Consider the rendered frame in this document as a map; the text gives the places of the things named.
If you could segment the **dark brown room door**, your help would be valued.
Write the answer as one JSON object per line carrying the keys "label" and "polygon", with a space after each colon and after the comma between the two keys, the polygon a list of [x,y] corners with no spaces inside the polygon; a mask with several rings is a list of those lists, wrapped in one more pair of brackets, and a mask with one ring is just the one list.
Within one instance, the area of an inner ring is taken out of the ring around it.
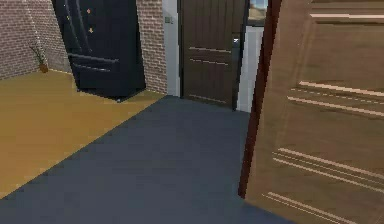
{"label": "dark brown room door", "polygon": [[236,108],[249,0],[178,0],[181,96]]}

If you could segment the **black fridge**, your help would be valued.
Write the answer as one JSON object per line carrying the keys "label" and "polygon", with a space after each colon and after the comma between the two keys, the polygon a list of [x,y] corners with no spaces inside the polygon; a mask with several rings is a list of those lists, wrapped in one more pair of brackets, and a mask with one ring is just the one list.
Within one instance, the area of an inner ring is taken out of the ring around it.
{"label": "black fridge", "polygon": [[[78,91],[121,102],[146,88],[136,0],[51,0]],[[99,72],[72,64],[110,69]]]}

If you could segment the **light brown room door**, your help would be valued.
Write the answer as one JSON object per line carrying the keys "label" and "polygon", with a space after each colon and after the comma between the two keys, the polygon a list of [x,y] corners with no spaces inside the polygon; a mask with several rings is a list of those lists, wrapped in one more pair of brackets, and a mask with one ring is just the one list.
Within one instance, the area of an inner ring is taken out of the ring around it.
{"label": "light brown room door", "polygon": [[269,0],[240,193],[296,224],[384,224],[384,0]]}

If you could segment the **small potted house plant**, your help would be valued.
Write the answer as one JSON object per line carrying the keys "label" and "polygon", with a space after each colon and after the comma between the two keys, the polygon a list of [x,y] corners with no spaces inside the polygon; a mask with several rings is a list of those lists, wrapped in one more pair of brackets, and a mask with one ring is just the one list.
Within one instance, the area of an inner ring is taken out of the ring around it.
{"label": "small potted house plant", "polygon": [[31,45],[30,49],[35,54],[35,57],[38,61],[38,66],[39,66],[40,71],[42,73],[47,73],[48,72],[48,65],[46,63],[46,57],[45,57],[44,50],[37,44]]}

